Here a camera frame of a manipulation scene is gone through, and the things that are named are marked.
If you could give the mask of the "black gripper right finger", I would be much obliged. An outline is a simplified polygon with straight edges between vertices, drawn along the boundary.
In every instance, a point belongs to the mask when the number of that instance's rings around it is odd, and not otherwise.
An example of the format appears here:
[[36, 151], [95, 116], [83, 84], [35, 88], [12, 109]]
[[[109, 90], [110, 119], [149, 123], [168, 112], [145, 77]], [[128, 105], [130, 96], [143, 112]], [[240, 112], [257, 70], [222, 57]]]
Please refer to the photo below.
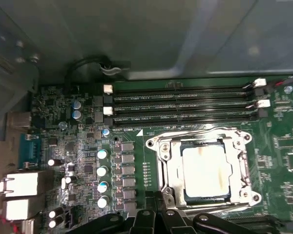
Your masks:
[[251, 230], [208, 213], [199, 213], [193, 220], [169, 209], [161, 192], [154, 193], [156, 234], [250, 234]]

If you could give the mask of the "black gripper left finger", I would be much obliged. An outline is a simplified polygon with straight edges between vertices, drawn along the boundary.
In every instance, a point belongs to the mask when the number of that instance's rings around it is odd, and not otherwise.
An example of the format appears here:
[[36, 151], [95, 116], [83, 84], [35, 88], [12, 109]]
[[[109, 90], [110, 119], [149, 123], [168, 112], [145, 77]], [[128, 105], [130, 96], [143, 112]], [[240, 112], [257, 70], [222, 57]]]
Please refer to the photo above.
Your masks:
[[127, 218], [119, 214], [106, 214], [83, 224], [72, 234], [153, 234], [157, 204], [155, 192], [146, 192], [145, 207]]

